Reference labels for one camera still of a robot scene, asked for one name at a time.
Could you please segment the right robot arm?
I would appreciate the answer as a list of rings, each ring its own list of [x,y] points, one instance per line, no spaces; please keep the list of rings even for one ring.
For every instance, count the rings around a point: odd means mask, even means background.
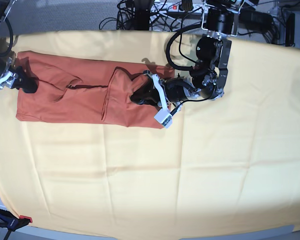
[[[8,15],[14,5],[14,0],[0,0],[0,26],[6,24],[9,32],[9,43],[7,49],[0,52],[0,89],[21,89],[26,94],[34,94],[38,89],[38,84],[34,78],[27,76],[26,71],[21,67],[13,67],[12,58],[9,54],[14,43],[14,32]]]

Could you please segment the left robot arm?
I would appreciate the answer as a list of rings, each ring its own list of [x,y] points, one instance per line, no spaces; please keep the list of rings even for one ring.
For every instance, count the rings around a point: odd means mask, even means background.
[[[185,102],[201,102],[219,98],[224,93],[228,76],[228,61],[232,42],[230,36],[238,32],[238,18],[244,5],[243,0],[205,0],[200,8],[202,21],[198,24],[181,26],[169,39],[165,49],[168,64],[175,70],[188,72],[190,79],[183,76],[155,81],[149,71],[144,74],[149,81],[135,91],[130,100],[138,105],[163,107],[173,104],[177,108]],[[173,62],[171,46],[183,33],[202,29],[203,35],[197,42],[193,66],[180,66]]]

